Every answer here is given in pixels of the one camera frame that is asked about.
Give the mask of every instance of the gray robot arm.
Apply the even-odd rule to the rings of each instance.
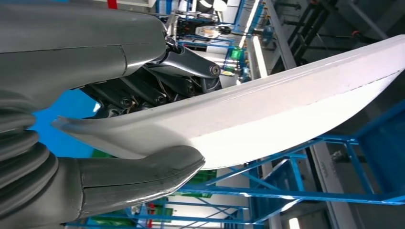
[[[67,4],[0,4],[0,27],[0,228],[56,225],[151,201],[204,165],[189,146],[140,160],[58,158],[28,130],[31,112],[65,90],[128,76],[148,62],[189,72],[168,55],[158,19]],[[218,77],[217,66],[206,63],[192,74]]]

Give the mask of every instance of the metal rod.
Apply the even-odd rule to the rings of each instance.
[[[373,20],[371,20],[359,7],[357,7],[356,4],[353,3],[352,0],[347,0],[348,4],[353,8],[354,11],[374,30],[377,32],[377,34],[383,39],[388,39],[388,35],[381,30],[378,25],[374,23]]]
[[[154,204],[162,204],[164,201],[153,201]],[[184,205],[184,206],[199,206],[199,207],[210,207],[213,206],[217,208],[238,208],[238,209],[247,209],[247,206],[233,206],[233,205],[220,205],[220,204],[200,204],[200,203],[183,203],[183,202],[174,202],[174,201],[167,201],[166,204],[173,204],[173,205]]]
[[[199,201],[201,201],[202,203],[205,203],[205,204],[208,204],[208,205],[211,204],[211,203],[209,203],[208,201],[203,200],[203,199],[201,199],[201,198],[199,198],[199,197],[196,197],[196,199],[199,200]],[[216,209],[216,210],[218,210],[218,211],[220,211],[220,212],[226,214],[227,216],[229,216],[229,217],[231,217],[231,218],[233,218],[233,219],[236,219],[233,215],[229,214],[229,213],[226,212],[225,210],[222,210],[222,209],[220,209],[220,208],[218,208],[218,207],[214,207],[214,206],[212,206],[212,207],[213,207],[214,209]]]
[[[99,217],[113,217],[124,219],[167,219],[180,221],[196,221],[196,222],[212,222],[212,223],[234,223],[234,224],[252,224],[250,221],[234,220],[234,219],[215,219],[215,218],[200,218],[200,217],[184,217],[184,216],[163,216],[163,215],[127,215],[120,214],[102,214]]]
[[[362,167],[362,164],[359,161],[359,158],[356,155],[356,152],[353,149],[353,146],[350,144],[345,144],[345,146],[365,192],[367,194],[374,194],[373,187],[371,186],[371,183]]]
[[[291,49],[287,43],[283,27],[280,24],[276,10],[272,0],[265,0],[267,6],[267,14],[270,16],[269,20],[271,25],[274,27],[274,31],[277,36],[277,42],[280,46],[281,60],[283,61],[285,69],[292,69],[297,66],[294,60],[294,56],[291,52]]]
[[[236,171],[236,170],[237,170],[236,168],[233,168],[233,167],[230,167],[230,169],[233,170],[233,171]],[[261,184],[261,185],[267,187],[267,188],[275,189],[275,190],[280,190],[280,189],[277,188],[276,186],[273,186],[273,185],[271,185],[271,184],[269,184],[269,183],[267,183],[267,182],[265,182],[265,181],[263,181],[263,180],[261,180],[261,179],[259,179],[259,178],[257,178],[257,177],[254,177],[254,176],[252,176],[252,175],[250,175],[250,174],[247,174],[246,172],[242,173],[242,175],[245,176],[245,177],[247,177],[247,178],[249,178],[249,179],[251,179],[252,181],[255,181],[255,182],[257,182],[257,183],[259,183],[259,184]]]
[[[218,211],[218,212],[215,212],[214,214],[211,214],[211,215],[209,215],[209,216],[207,216],[207,217],[205,217],[205,218],[208,219],[209,217],[216,216],[216,215],[218,215],[219,213],[221,213],[221,211],[222,211],[222,210],[220,210],[220,211]],[[198,223],[198,221],[193,222],[193,223],[190,223],[190,224],[188,224],[188,225],[186,225],[186,226],[184,226],[184,227],[181,227],[180,229],[188,228],[189,226],[194,225],[194,224],[196,224],[196,223]]]
[[[206,43],[194,43],[194,42],[182,42],[179,41],[179,44],[187,44],[187,45],[194,45],[194,46],[213,46],[213,47],[220,47],[220,48],[234,48],[232,45],[219,45],[219,44],[206,44]]]
[[[292,159],[290,159],[290,163],[291,163],[292,171],[295,176],[295,181],[298,186],[298,191],[305,191],[304,183],[302,182],[302,177],[301,177],[301,173],[299,172],[297,161],[292,158]]]
[[[68,227],[77,228],[107,228],[107,229],[134,229],[134,226],[114,226],[114,225],[99,225],[99,224],[80,224],[80,223],[66,223]]]
[[[209,180],[209,181],[206,181],[206,182],[204,182],[204,183],[201,183],[201,185],[212,185],[212,184],[215,184],[215,183],[218,182],[218,181],[225,180],[225,179],[228,179],[228,178],[230,178],[230,177],[236,176],[236,175],[238,175],[238,174],[244,173],[244,172],[246,172],[246,171],[248,171],[248,170],[250,170],[250,169],[252,169],[252,168],[256,168],[256,167],[258,167],[258,166],[260,166],[260,165],[262,165],[262,164],[265,164],[265,163],[267,163],[267,162],[269,162],[269,161],[273,161],[273,160],[282,158],[282,157],[284,157],[284,156],[287,156],[287,155],[289,155],[289,154],[298,152],[298,151],[300,151],[300,150],[302,150],[302,149],[305,149],[305,148],[307,148],[307,147],[309,147],[309,146],[311,146],[311,145],[313,145],[313,144],[315,144],[315,143],[318,143],[318,142],[320,142],[320,141],[322,141],[322,139],[317,139],[317,140],[314,140],[314,141],[310,141],[310,142],[308,142],[308,143],[305,143],[305,144],[303,144],[303,145],[301,145],[301,146],[298,146],[298,147],[296,147],[296,148],[293,148],[293,149],[291,149],[291,150],[287,150],[287,151],[284,151],[284,152],[279,152],[279,153],[270,155],[266,160],[263,160],[263,161],[260,161],[260,162],[256,162],[256,163],[254,163],[254,164],[252,164],[252,165],[248,165],[248,166],[246,166],[246,167],[244,167],[244,168],[241,168],[241,169],[238,169],[238,170],[236,170],[236,171],[230,172],[230,173],[228,173],[228,174],[222,175],[222,176],[220,176],[220,177],[211,179],[211,180]]]
[[[370,194],[341,194],[324,192],[301,192],[291,190],[274,190],[262,188],[241,188],[241,187],[221,187],[221,186],[201,186],[185,185],[181,188],[182,192],[188,193],[211,193],[221,195],[245,196],[245,197],[264,197],[264,198],[284,198],[284,199],[302,199],[331,202],[348,202],[363,204],[382,204],[382,205],[402,205],[402,202],[382,200],[382,195]]]

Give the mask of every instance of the bolt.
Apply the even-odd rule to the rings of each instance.
[[[211,72],[211,75],[213,75],[213,76],[219,76],[219,74],[221,73],[221,69],[219,68],[218,65],[211,65],[210,72]]]
[[[164,104],[166,99],[163,96],[158,96],[155,101],[159,104]]]
[[[192,86],[192,85],[189,85],[188,87],[187,87],[187,93],[189,94],[189,95],[194,95],[194,87]]]
[[[124,105],[124,106],[129,106],[129,105],[131,105],[131,101],[129,99],[127,99],[127,98],[123,98],[121,100],[121,104]]]

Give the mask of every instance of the curved white surface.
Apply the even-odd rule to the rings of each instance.
[[[405,68],[405,36],[172,104],[54,126],[121,158],[190,145],[204,169],[242,164],[321,135],[363,109]]]

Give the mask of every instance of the ceiling light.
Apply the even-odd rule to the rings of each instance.
[[[260,78],[267,77],[265,60],[263,59],[262,47],[260,46],[259,37],[253,37],[253,47],[256,53],[257,65],[259,67]]]
[[[292,218],[288,221],[290,229],[299,229],[299,222],[297,218]]]
[[[259,2],[260,2],[260,0],[255,0],[255,2],[253,3],[252,11],[250,11],[249,18],[247,19],[245,33],[249,32],[250,25],[252,24],[253,17],[256,14],[256,10],[259,5]],[[241,39],[241,42],[239,43],[239,48],[242,48],[243,42],[245,42],[245,39],[246,39],[246,36],[243,36]]]

